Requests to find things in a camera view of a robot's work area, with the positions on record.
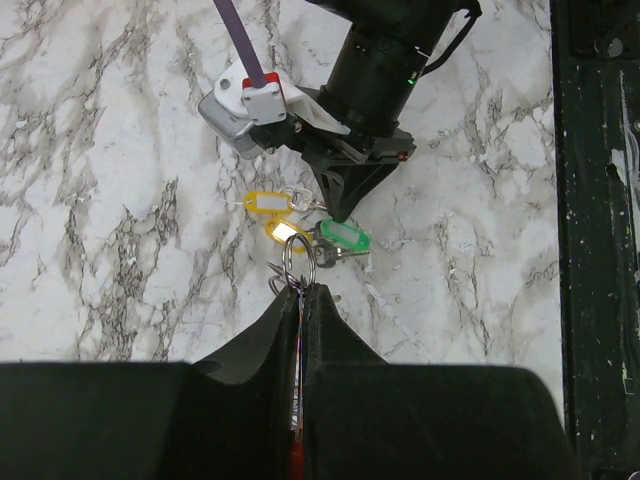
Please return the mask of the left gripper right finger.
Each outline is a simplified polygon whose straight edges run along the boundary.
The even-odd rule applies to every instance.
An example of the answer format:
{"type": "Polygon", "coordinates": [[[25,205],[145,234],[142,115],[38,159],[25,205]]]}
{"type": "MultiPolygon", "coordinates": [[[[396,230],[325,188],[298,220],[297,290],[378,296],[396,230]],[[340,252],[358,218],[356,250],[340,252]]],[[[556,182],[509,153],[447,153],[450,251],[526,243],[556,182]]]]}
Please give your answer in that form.
{"type": "Polygon", "coordinates": [[[308,479],[576,479],[554,400],[519,367],[391,364],[340,317],[304,307],[308,479]]]}

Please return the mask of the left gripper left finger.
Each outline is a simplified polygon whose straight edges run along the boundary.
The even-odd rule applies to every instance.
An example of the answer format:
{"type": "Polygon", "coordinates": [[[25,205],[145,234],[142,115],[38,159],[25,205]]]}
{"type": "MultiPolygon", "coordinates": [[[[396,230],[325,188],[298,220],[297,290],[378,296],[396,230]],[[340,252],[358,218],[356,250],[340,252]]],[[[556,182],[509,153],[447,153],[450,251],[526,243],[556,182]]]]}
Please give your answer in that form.
{"type": "Polygon", "coordinates": [[[5,479],[283,479],[297,302],[189,364],[1,367],[5,479]]]}

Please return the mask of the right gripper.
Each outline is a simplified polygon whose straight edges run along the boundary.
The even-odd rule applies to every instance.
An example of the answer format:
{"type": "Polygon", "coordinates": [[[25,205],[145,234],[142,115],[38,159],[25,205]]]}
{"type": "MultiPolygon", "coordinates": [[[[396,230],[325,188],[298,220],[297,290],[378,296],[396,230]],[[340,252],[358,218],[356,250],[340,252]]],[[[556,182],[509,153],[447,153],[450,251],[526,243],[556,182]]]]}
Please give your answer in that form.
{"type": "Polygon", "coordinates": [[[302,153],[329,215],[345,222],[358,204],[415,151],[413,137],[397,129],[389,137],[371,136],[344,125],[317,102],[319,92],[303,87],[287,93],[287,117],[254,126],[251,139],[265,151],[286,147],[302,153]]]}

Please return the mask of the green tag key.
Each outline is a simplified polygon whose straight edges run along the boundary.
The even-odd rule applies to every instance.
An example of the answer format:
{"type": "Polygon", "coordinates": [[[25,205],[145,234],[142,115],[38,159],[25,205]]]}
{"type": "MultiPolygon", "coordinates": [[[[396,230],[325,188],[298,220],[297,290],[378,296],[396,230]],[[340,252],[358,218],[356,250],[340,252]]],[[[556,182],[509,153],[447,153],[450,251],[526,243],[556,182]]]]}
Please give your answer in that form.
{"type": "Polygon", "coordinates": [[[323,219],[308,230],[313,240],[316,266],[333,268],[339,260],[370,253],[369,235],[348,223],[323,219]]]}

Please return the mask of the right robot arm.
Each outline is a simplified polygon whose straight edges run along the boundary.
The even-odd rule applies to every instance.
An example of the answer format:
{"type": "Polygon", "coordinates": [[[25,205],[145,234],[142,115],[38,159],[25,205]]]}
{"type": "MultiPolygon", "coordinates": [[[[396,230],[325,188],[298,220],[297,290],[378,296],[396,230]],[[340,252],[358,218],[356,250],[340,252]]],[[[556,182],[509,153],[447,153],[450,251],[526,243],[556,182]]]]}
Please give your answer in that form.
{"type": "Polygon", "coordinates": [[[406,161],[416,146],[399,115],[417,81],[440,68],[477,19],[477,1],[322,1],[351,23],[329,79],[311,98],[349,128],[345,135],[290,114],[251,137],[286,146],[313,170],[329,215],[346,221],[358,203],[406,161]]]}

